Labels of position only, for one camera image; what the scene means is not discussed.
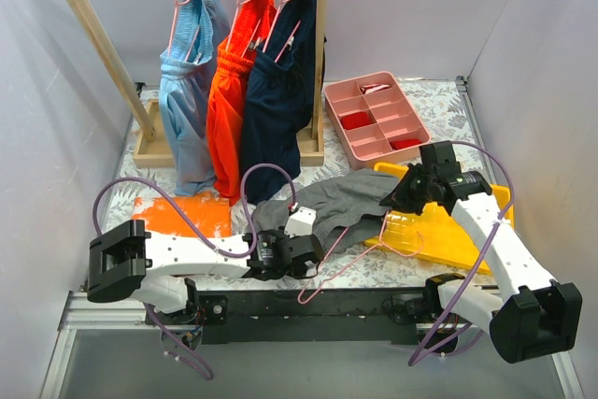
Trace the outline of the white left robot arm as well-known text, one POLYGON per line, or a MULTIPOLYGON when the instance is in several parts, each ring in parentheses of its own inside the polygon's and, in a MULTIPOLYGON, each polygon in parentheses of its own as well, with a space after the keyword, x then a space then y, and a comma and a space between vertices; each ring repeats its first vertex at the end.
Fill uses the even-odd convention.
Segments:
POLYGON ((180 324, 199 311, 197 276, 305 278, 323 259, 314 235, 281 230, 224 238, 164 235, 129 220, 90 243, 87 298, 96 304, 135 299, 156 306, 180 324))

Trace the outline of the light blue shorts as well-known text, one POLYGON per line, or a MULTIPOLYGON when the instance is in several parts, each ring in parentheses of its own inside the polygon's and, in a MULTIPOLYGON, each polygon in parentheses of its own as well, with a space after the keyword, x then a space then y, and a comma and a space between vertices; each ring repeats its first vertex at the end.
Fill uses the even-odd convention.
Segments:
POLYGON ((206 112, 218 46, 229 33, 221 0, 184 0, 172 43, 160 56, 158 104, 177 171, 178 196, 194 196, 216 178, 206 137, 206 112))

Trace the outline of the yellow plastic tray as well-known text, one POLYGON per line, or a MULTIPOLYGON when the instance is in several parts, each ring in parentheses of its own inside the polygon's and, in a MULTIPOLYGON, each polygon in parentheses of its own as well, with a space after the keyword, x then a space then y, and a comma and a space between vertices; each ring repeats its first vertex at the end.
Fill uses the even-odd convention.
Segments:
POLYGON ((381 239, 390 249, 427 262, 469 270, 478 250, 467 233, 436 203, 425 206, 423 213, 391 213, 381 239))

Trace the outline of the red cloth in organizer front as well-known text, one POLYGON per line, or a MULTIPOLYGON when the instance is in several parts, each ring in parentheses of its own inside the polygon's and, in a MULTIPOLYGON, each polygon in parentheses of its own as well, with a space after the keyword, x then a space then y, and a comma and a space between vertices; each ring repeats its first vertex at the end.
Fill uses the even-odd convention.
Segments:
POLYGON ((393 150, 406 150, 412 147, 417 147, 422 144, 422 141, 417 138, 395 139, 389 142, 393 150))

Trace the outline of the red cloth in organizer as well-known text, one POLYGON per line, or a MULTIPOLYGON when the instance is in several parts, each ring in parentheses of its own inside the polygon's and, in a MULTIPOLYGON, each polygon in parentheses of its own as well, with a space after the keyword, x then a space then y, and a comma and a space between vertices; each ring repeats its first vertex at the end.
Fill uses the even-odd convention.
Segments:
POLYGON ((412 147, 417 147, 422 144, 422 141, 417 138, 395 139, 389 142, 393 150, 406 150, 412 147))
POLYGON ((362 128, 373 123, 369 114, 365 111, 358 111, 347 114, 340 118, 340 123, 346 131, 362 128))

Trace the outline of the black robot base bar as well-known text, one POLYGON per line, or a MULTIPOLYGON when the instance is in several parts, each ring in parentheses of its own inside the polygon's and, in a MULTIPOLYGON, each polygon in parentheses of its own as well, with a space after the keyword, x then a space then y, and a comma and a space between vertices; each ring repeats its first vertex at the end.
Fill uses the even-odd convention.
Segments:
POLYGON ((330 289, 305 305, 297 290, 200 292, 172 314, 152 310, 170 330, 194 330, 205 345, 251 342, 387 341, 415 345, 436 314, 422 287, 330 289))

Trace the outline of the grey shorts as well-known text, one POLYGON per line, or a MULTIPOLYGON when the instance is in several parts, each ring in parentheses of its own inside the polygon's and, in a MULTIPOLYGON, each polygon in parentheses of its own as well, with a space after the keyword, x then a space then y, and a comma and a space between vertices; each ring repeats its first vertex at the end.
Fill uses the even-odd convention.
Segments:
POLYGON ((298 204, 316 212, 313 234, 325 250, 344 251, 379 234, 388 209, 379 203, 399 178, 365 168, 297 192, 298 204))

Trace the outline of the pink divided organizer tray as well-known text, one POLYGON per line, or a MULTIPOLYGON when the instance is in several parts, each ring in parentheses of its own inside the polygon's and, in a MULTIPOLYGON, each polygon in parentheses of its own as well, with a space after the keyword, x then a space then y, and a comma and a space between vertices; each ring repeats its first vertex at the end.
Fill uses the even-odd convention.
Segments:
POLYGON ((400 164, 417 158, 420 146, 431 142, 431 136, 419 114, 408 100, 396 78, 389 72, 331 83, 323 89, 326 111, 353 170, 372 168, 377 163, 400 164), (364 84, 387 83, 392 87, 363 95, 364 84), (365 111, 373 123, 346 131, 340 118, 365 111), (422 144, 406 150, 393 150, 395 139, 417 138, 422 144))

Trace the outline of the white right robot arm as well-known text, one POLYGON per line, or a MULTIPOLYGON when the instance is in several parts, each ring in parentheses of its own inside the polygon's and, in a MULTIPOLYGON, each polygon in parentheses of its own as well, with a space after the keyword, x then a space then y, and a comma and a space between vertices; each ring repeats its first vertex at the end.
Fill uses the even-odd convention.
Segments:
POLYGON ((508 363, 572 349, 582 307, 577 286, 559 282, 527 250, 505 217, 508 208, 499 206, 491 185, 478 171, 462 171, 452 142, 423 145, 420 158, 420 163, 408 165, 397 187, 380 204, 416 215, 429 203, 444 208, 478 250, 471 273, 487 264, 500 293, 473 286, 472 275, 428 278, 422 308, 435 323, 408 363, 414 365, 450 342, 446 337, 429 343, 452 314, 489 335, 508 363))

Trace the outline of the pink hanger with orange shorts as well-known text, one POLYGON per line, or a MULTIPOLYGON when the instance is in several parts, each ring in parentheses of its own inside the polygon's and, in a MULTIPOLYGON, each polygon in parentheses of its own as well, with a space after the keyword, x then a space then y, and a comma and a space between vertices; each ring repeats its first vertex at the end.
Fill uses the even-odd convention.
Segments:
MULTIPOLYGON (((232 42, 231 40, 232 40, 232 38, 235 35, 235 26, 237 24, 237 19, 239 17, 239 13, 243 12, 242 7, 245 4, 249 4, 250 6, 254 6, 252 4, 252 2, 253 2, 253 0, 245 0, 244 2, 241 2, 240 0, 235 0, 235 15, 234 15, 233 22, 232 22, 232 25, 231 25, 230 34, 229 34, 229 37, 228 37, 228 40, 227 40, 226 50, 229 50, 230 44, 232 42)), ((253 42, 255 36, 258 33, 258 30, 260 28, 262 19, 258 18, 254 22, 255 23, 254 23, 253 31, 251 33, 251 36, 250 36, 249 40, 248 40, 247 46, 246 46, 246 48, 245 48, 245 50, 244 50, 244 52, 242 54, 243 58, 245 58, 247 56, 246 54, 250 51, 249 48, 251 47, 251 43, 253 42)))

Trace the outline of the red cloth in organizer middle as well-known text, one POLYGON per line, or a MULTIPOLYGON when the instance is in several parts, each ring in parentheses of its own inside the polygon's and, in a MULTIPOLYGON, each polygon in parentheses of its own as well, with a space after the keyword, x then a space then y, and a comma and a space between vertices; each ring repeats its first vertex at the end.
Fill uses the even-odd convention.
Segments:
POLYGON ((365 111, 358 111, 347 114, 340 118, 340 123, 346 131, 362 128, 373 123, 369 114, 365 111))

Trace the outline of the red white item in organizer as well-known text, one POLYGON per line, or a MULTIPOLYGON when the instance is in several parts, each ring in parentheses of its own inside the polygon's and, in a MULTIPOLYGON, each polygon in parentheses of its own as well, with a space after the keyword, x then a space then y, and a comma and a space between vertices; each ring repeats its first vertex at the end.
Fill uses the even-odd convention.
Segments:
POLYGON ((377 93, 384 90, 388 90, 392 87, 391 84, 387 83, 372 83, 372 84, 364 84, 360 87, 360 91, 363 95, 369 93, 377 93))

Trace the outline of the navy blue shorts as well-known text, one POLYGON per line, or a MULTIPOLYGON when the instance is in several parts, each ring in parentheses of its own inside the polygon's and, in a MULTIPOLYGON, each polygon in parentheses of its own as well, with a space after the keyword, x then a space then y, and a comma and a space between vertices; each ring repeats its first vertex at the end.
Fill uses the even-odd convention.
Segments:
POLYGON ((297 134, 312 119, 316 73, 317 0, 291 0, 249 74, 239 156, 240 172, 276 164, 300 175, 297 134))

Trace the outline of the pink hanger with navy shorts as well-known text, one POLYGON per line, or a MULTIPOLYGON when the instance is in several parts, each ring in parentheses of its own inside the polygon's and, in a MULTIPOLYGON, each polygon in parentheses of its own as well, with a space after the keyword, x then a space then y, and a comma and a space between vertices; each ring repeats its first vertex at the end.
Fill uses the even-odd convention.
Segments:
POLYGON ((263 44, 263 54, 278 64, 292 47, 295 35, 302 24, 304 0, 278 0, 275 18, 263 44))

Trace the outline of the orange shorts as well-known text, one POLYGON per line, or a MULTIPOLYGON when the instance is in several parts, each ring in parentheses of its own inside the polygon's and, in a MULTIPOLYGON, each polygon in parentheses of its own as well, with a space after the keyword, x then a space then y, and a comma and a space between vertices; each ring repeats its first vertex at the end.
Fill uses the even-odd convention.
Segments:
POLYGON ((216 180, 214 188, 234 205, 240 197, 240 146, 249 74, 256 48, 276 15, 274 0, 246 0, 230 34, 218 46, 206 115, 206 136, 216 180))

